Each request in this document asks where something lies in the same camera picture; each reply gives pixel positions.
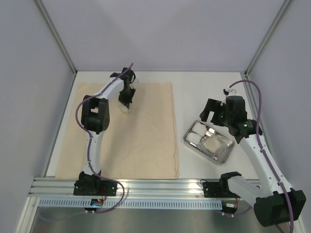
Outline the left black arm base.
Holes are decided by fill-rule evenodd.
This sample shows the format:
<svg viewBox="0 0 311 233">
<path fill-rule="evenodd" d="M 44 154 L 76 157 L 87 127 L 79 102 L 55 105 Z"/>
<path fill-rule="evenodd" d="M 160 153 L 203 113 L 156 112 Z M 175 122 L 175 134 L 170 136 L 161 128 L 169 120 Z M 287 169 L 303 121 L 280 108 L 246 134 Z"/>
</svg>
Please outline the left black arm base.
<svg viewBox="0 0 311 233">
<path fill-rule="evenodd" d="M 117 183 L 99 180 L 95 183 L 87 183 L 77 180 L 74 184 L 75 196 L 116 196 Z"/>
</svg>

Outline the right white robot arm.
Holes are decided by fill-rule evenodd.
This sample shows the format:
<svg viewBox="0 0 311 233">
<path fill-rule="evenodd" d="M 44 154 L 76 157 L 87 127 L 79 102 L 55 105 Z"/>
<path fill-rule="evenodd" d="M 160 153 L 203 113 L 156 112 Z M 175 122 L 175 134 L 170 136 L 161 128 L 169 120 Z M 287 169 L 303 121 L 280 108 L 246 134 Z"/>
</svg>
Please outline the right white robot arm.
<svg viewBox="0 0 311 233">
<path fill-rule="evenodd" d="M 200 114 L 204 122 L 213 112 L 211 123 L 227 127 L 249 158 L 261 187 L 247 181 L 239 172 L 222 174 L 218 182 L 205 182 L 205 195 L 238 196 L 255 212 L 258 222 L 269 227 L 298 220 L 306 203 L 302 190 L 295 190 L 277 167 L 256 120 L 248 119 L 245 100 L 241 96 L 227 96 L 224 102 L 208 99 Z"/>
</svg>

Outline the white gauze pad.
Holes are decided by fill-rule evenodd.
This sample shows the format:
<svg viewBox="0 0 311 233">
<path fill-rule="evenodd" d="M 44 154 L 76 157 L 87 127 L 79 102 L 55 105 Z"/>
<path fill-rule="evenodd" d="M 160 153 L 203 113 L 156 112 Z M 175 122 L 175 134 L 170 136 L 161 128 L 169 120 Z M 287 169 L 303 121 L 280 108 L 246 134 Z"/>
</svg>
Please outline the white gauze pad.
<svg viewBox="0 0 311 233">
<path fill-rule="evenodd" d="M 193 133 L 190 132 L 187 134 L 186 139 L 190 142 L 193 143 L 195 145 L 198 145 L 202 139 L 201 135 L 197 134 L 197 133 Z"/>
<path fill-rule="evenodd" d="M 203 137 L 207 132 L 207 128 L 206 128 L 206 125 L 201 124 L 200 122 L 197 122 L 192 127 L 192 131 L 200 135 L 201 137 Z"/>
</svg>

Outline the green printed glove packet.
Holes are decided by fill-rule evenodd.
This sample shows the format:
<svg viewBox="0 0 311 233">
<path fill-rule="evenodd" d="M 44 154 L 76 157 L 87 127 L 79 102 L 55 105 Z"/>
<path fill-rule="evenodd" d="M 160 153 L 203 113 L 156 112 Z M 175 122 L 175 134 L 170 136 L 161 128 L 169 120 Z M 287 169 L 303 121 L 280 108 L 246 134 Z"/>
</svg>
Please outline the green printed glove packet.
<svg viewBox="0 0 311 233">
<path fill-rule="evenodd" d="M 219 153 L 224 149 L 222 141 L 217 136 L 208 137 L 202 142 L 203 146 L 210 153 Z"/>
</svg>

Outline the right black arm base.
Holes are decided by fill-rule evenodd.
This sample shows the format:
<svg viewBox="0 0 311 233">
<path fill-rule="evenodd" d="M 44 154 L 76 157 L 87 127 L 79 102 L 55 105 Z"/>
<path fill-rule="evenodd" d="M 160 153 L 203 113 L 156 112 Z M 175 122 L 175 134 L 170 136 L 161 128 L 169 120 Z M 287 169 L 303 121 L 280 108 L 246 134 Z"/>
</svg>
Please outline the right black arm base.
<svg viewBox="0 0 311 233">
<path fill-rule="evenodd" d="M 200 184 L 203 188 L 205 198 L 239 198 L 237 194 L 222 190 L 219 182 L 208 182 L 207 180 L 201 180 Z"/>
</svg>

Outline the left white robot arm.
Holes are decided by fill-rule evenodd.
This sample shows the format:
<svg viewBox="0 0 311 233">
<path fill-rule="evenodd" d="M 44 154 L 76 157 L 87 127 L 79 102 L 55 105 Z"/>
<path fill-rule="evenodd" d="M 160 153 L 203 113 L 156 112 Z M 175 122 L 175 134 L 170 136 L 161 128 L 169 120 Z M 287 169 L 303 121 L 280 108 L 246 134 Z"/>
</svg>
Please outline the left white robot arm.
<svg viewBox="0 0 311 233">
<path fill-rule="evenodd" d="M 132 105 L 138 85 L 138 79 L 131 67 L 125 67 L 120 73 L 112 73 L 109 82 L 93 95 L 86 95 L 78 104 L 82 109 L 81 119 L 76 120 L 78 126 L 86 132 L 86 161 L 79 180 L 86 182 L 85 189 L 92 195 L 101 191 L 100 156 L 104 133 L 110 123 L 109 102 L 118 97 L 119 103 L 128 111 Z"/>
</svg>

